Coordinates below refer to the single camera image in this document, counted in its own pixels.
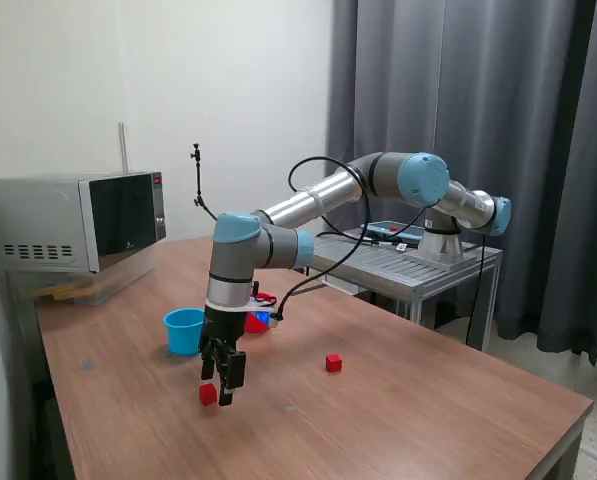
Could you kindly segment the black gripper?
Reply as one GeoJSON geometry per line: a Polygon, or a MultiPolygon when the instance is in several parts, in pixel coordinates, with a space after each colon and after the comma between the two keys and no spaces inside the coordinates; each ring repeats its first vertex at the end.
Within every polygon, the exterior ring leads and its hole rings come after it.
{"type": "Polygon", "coordinates": [[[208,305],[204,308],[199,341],[201,379],[211,380],[215,373],[218,374],[220,406],[230,405],[235,390],[244,385],[246,353],[235,349],[245,333],[246,317],[244,311],[217,310],[208,305]]]}

